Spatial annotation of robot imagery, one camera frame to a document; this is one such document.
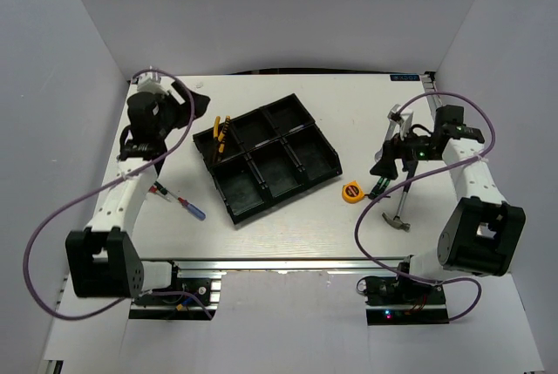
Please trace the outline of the yellow long-nose pliers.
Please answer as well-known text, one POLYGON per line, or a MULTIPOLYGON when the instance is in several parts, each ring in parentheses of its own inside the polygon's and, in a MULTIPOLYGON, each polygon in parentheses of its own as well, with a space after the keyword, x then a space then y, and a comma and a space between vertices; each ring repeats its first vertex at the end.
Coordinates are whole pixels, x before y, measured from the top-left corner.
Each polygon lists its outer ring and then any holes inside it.
POLYGON ((220 124, 221 124, 221 117, 220 116, 216 116, 215 120, 214 120, 214 126, 213 126, 213 144, 214 144, 214 150, 213 150, 213 156, 212 156, 212 162, 216 163, 220 154, 220 147, 221 147, 221 142, 220 142, 220 124))

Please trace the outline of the yellow black pliers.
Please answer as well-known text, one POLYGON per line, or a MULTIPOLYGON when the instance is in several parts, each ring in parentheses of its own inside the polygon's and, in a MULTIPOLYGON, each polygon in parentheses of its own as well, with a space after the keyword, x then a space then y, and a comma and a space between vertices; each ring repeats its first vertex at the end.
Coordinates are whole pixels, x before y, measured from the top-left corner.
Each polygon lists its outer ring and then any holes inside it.
POLYGON ((226 116, 222 126, 219 128, 219 130, 220 130, 219 139, 220 139, 220 142, 221 142, 221 147, 220 147, 220 154, 219 154, 219 157, 218 157, 217 161, 221 160, 221 157, 222 157, 222 155, 224 153, 224 150, 225 150, 226 139, 227 139, 227 136, 228 136, 228 129, 230 127, 230 121, 231 121, 231 118, 229 116, 226 116))

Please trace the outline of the orange tape measure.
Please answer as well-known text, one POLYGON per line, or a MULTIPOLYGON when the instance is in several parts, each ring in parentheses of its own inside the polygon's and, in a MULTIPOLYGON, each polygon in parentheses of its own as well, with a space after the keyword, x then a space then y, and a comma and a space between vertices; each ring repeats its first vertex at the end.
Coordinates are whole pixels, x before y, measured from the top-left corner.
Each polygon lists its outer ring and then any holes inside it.
POLYGON ((363 200, 365 193, 359 184, 354 180, 343 185, 342 188, 342 198, 344 201, 350 204, 355 204, 363 200))

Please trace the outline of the blue handle screwdriver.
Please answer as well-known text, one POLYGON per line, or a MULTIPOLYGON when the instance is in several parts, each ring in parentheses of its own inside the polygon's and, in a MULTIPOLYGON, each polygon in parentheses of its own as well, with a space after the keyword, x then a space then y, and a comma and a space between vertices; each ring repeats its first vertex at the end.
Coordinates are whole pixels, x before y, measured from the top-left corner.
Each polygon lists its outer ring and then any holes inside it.
POLYGON ((171 192, 170 190, 167 190, 167 194, 169 194, 171 197, 173 197, 175 200, 177 200, 181 204, 181 206, 183 208, 185 208, 196 219, 198 219, 200 221, 204 221, 206 219, 206 214, 202 210, 200 210, 198 207, 196 207, 194 204, 192 204, 191 202, 189 202, 186 199, 180 197, 178 194, 175 194, 175 193, 171 192))

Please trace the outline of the silver wrench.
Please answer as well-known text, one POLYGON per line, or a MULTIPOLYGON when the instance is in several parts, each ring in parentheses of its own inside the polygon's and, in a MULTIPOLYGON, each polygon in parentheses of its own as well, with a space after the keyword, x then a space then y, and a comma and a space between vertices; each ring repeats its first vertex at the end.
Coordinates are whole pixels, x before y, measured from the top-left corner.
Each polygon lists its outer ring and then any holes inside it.
POLYGON ((401 105, 396 104, 388 112, 388 127, 384 136, 384 141, 391 140, 396 134, 404 138, 410 131, 413 120, 413 110, 406 107, 400 112, 400 109, 401 105))

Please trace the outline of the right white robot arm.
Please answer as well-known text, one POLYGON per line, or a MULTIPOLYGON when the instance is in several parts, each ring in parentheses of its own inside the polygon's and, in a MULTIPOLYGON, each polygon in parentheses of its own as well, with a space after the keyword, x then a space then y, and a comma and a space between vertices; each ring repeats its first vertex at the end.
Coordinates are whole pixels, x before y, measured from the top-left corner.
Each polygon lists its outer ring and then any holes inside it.
POLYGON ((410 256, 408 273, 393 282, 395 296, 404 303, 414 303, 425 293, 423 279, 505 275, 526 222, 524 210, 510 205, 496 187, 481 156, 484 136, 480 129, 465 124, 463 107, 437 108, 433 129, 424 135, 416 134, 418 125, 412 116, 409 108, 395 105, 391 109, 388 131, 370 173, 395 180, 400 161, 412 178, 419 162, 441 160, 450 168, 457 206, 437 246, 410 256))

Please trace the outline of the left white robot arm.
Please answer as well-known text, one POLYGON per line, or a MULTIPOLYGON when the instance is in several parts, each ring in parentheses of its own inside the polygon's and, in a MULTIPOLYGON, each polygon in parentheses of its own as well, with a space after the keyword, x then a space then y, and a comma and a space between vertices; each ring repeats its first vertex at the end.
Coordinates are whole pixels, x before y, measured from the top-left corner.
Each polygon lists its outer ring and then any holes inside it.
POLYGON ((92 219, 65 240, 71 280, 80 298, 136 298, 154 290, 164 303, 176 303, 184 282, 169 262, 141 261, 132 242, 140 209, 157 180, 167 153, 166 138, 203 116, 210 98, 178 83, 166 92, 143 84, 127 100, 128 125, 120 134, 118 173, 92 219))

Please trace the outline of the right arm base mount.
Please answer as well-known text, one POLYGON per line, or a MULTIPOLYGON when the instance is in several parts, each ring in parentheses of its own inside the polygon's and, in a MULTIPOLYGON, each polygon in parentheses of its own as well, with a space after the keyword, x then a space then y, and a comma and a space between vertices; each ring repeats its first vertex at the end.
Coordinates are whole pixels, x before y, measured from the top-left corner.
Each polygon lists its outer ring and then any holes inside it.
POLYGON ((365 298, 368 326, 449 324, 440 286, 403 277, 366 276, 357 282, 356 290, 365 298))

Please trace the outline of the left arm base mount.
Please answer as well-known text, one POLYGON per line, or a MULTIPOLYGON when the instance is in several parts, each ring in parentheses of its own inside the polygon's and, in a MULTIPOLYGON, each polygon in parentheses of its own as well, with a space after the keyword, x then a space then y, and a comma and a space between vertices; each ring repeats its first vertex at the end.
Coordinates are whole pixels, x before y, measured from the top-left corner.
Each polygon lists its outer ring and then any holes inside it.
POLYGON ((159 292, 176 295, 147 295, 135 299, 129 311, 131 320, 209 320, 214 316, 221 292, 222 275, 182 269, 171 262, 171 284, 159 292))

